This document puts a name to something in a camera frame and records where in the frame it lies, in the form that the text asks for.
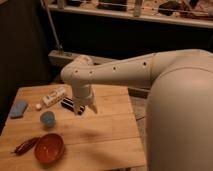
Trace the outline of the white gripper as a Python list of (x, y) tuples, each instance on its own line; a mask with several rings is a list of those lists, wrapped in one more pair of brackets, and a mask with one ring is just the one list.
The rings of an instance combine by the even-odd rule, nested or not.
[(93, 103), (94, 93), (90, 84), (78, 85), (72, 87), (72, 99), (74, 104), (75, 114), (79, 114), (79, 106), (89, 106), (89, 108), (97, 114), (97, 106)]

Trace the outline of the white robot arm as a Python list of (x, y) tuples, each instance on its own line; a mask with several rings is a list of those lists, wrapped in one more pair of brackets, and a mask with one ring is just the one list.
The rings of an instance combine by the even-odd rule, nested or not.
[(213, 171), (213, 52), (165, 51), (102, 65), (81, 55), (61, 78), (76, 107), (95, 107), (93, 84), (147, 88), (148, 171)]

